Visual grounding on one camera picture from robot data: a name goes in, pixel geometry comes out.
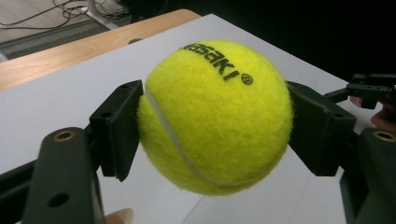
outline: fuzzy felt surface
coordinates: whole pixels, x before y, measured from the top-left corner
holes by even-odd
[[[286,150],[289,91],[253,49],[221,39],[193,43],[158,64],[145,87],[151,101],[147,95],[140,100],[141,143],[158,171],[181,189],[204,195],[247,189]]]

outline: black wire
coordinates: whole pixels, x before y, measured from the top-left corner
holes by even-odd
[[[64,4],[67,4],[67,3],[70,3],[70,2],[73,2],[73,0],[67,1],[67,2],[65,2]],[[39,15],[42,15],[42,14],[48,12],[48,11],[51,11],[51,10],[57,8],[57,7],[58,7],[58,6],[51,7],[51,8],[49,8],[49,9],[47,9],[47,10],[44,10],[44,11],[42,11],[42,12],[40,12],[40,13],[37,13],[37,14],[35,14],[35,15],[31,16],[31,17],[28,17],[28,18],[26,18],[26,19],[23,19],[23,20],[21,20],[21,21],[15,21],[15,22],[12,22],[12,23],[9,23],[9,24],[3,24],[2,22],[0,22],[0,25],[10,26],[10,25],[15,25],[15,24],[18,24],[18,23],[21,23],[21,22],[24,22],[24,21],[28,21],[28,20],[30,20],[30,19],[32,19],[32,18],[34,18],[34,17],[37,17],[37,16],[39,16]]]
[[[101,14],[104,18],[110,19],[110,20],[118,20],[118,19],[121,19],[121,18],[124,18],[124,17],[127,17],[127,16],[130,15],[129,12],[125,11],[125,9],[121,9],[121,10],[119,10],[119,11],[116,12],[116,13],[109,13],[109,12],[106,11],[106,9],[103,7],[103,4],[104,4],[106,1],[107,1],[107,0],[105,0],[103,3],[100,3],[100,4],[95,2],[95,3],[98,4],[99,7],[105,12],[105,13],[104,13],[104,12],[100,12],[99,9],[98,9],[99,14]],[[67,24],[71,19],[74,19],[74,18],[76,18],[76,17],[78,17],[78,16],[81,16],[81,15],[84,15],[84,14],[87,13],[88,10],[86,10],[85,12],[82,12],[81,10],[79,10],[80,8],[85,7],[85,6],[77,6],[77,7],[67,7],[67,6],[66,6],[67,4],[72,3],[72,2],[85,2],[85,0],[69,0],[69,1],[64,2],[64,3],[61,3],[61,4],[59,4],[59,5],[56,3],[55,0],[52,0],[52,3],[53,3],[53,5],[54,5],[54,7],[51,7],[51,8],[49,8],[49,9],[47,9],[47,10],[44,10],[44,11],[42,11],[42,12],[40,12],[40,13],[37,13],[37,14],[31,16],[31,17],[28,17],[28,18],[23,19],[23,20],[21,20],[21,21],[15,21],[15,22],[12,22],[12,23],[8,23],[8,24],[0,22],[0,25],[3,25],[3,26],[16,25],[16,24],[22,23],[22,22],[24,22],[24,21],[28,21],[28,20],[30,20],[30,19],[32,19],[32,18],[34,18],[34,17],[40,16],[40,15],[42,15],[42,14],[44,14],[44,13],[46,13],[46,12],[49,12],[49,11],[55,9],[55,8],[61,8],[61,9],[63,10],[62,15],[64,16],[64,18],[66,18],[66,21],[63,22],[63,23],[60,24],[60,25],[56,25],[56,26],[52,26],[52,27],[24,27],[24,26],[0,27],[0,30],[16,30],[16,29],[50,30],[50,29],[59,28],[59,27],[65,25],[65,24]]]
[[[114,13],[109,13],[103,6],[105,2],[107,2],[107,0],[105,0],[103,3],[96,3],[96,5],[99,5],[99,7],[97,7],[99,14],[104,18],[109,20],[119,20],[124,17],[130,16],[129,11],[126,8],[119,9],[117,12]]]

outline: wooden table edge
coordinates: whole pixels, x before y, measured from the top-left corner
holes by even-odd
[[[0,63],[0,91],[82,63],[111,50],[127,46],[131,41],[159,34],[200,17],[190,10],[179,9]]]

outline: dark background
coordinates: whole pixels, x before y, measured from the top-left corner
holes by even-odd
[[[142,18],[179,8],[213,13],[346,81],[356,73],[396,73],[390,1],[123,1],[139,6]]]

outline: fingertip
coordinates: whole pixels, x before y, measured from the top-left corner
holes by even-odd
[[[132,224],[134,210],[125,208],[106,216],[106,224]]]

